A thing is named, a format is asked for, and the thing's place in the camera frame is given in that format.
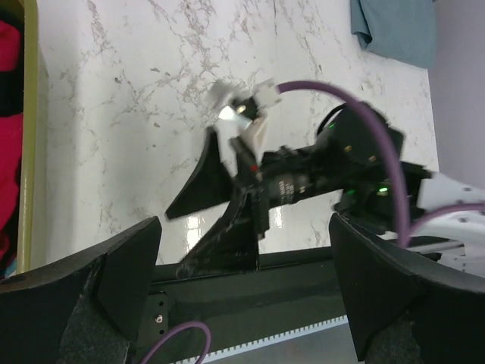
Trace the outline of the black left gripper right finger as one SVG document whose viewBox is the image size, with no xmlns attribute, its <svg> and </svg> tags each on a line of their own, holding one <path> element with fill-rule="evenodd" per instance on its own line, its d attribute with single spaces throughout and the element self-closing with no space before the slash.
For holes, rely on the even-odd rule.
<svg viewBox="0 0 485 364">
<path fill-rule="evenodd" d="M 402 249 L 338 214 L 329 232 L 359 360 L 484 361 L 483 278 Z"/>
</svg>

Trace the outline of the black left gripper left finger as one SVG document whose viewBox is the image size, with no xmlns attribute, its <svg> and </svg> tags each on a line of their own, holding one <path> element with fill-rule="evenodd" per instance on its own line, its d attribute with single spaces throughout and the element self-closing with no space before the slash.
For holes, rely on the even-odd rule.
<svg viewBox="0 0 485 364">
<path fill-rule="evenodd" d="M 151 217 L 1 282 L 3 363 L 131 363 L 162 227 Z"/>
</svg>

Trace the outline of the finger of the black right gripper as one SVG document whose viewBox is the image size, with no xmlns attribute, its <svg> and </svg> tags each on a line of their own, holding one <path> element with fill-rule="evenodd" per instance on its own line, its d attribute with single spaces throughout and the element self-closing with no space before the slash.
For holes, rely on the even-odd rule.
<svg viewBox="0 0 485 364">
<path fill-rule="evenodd" d="M 224 214 L 180 260 L 178 272 L 252 272 L 269 229 L 269 200 L 260 190 L 235 190 Z"/>
<path fill-rule="evenodd" d="M 232 192 L 233 178 L 221 161 L 217 130 L 207 127 L 197 165 L 167 208 L 166 218 L 174 220 L 219 206 L 230 200 Z"/>
</svg>

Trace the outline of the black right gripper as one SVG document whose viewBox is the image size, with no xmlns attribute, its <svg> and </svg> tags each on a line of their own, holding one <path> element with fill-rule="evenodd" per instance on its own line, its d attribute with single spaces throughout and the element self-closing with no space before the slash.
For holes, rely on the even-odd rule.
<svg viewBox="0 0 485 364">
<path fill-rule="evenodd" d="M 269 210 L 342 190 L 338 212 L 394 212 L 383 152 L 364 121 L 346 104 L 320 123 L 315 142 L 263 155 L 260 190 Z"/>
</svg>

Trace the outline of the red t-shirt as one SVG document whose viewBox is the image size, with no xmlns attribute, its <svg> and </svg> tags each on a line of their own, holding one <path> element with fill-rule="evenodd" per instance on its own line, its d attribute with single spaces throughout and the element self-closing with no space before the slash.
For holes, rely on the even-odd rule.
<svg viewBox="0 0 485 364">
<path fill-rule="evenodd" d="M 23 27 L 1 19 L 1 278 L 15 270 L 23 139 Z"/>
</svg>

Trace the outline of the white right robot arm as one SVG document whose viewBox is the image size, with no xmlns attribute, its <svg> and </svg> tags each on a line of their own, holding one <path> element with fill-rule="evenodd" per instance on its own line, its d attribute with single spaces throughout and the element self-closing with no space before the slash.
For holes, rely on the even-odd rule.
<svg viewBox="0 0 485 364">
<path fill-rule="evenodd" d="M 207 128 L 199 162 L 167 208 L 166 217 L 174 220 L 227 205 L 180 261 L 181 278 L 259 270 L 259 243 L 269 230 L 271 210 L 334 191 L 341 197 L 333 211 L 376 235 L 396 231 L 399 215 L 410 218 L 410 237 L 471 240 L 459 223 L 484 226 L 482 190 L 408 162 L 397 165 L 405 177 L 405 201 L 396 208 L 383 153 L 347 104 L 329 112 L 310 146 L 282 146 L 257 160 L 242 137 L 232 138 L 230 145 L 235 176 L 221 161 L 217 131 Z"/>
</svg>

